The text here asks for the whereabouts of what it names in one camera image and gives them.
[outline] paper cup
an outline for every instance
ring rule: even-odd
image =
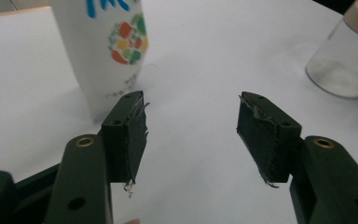
[[[148,46],[140,0],[50,0],[94,118],[130,91]]]

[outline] wooden floor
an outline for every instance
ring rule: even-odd
[[[48,0],[0,0],[0,13],[46,6]]]

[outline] colorful fruit graphic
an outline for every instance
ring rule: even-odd
[[[136,14],[131,22],[116,23],[108,39],[115,62],[136,64],[148,47],[144,16]]]

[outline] white cylindrical container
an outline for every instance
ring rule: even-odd
[[[358,97],[358,1],[310,59],[306,71],[325,91]]]
[[[140,0],[50,0],[94,118],[130,91],[147,49]]]

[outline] white table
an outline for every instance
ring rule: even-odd
[[[302,137],[341,143],[358,162],[358,99],[313,85],[305,64],[340,20],[310,0],[144,0],[150,48],[143,90],[150,134],[116,223],[296,223],[289,184],[264,184],[236,134],[242,91],[268,97]],[[0,170],[16,181],[97,133],[49,8],[0,16]]]

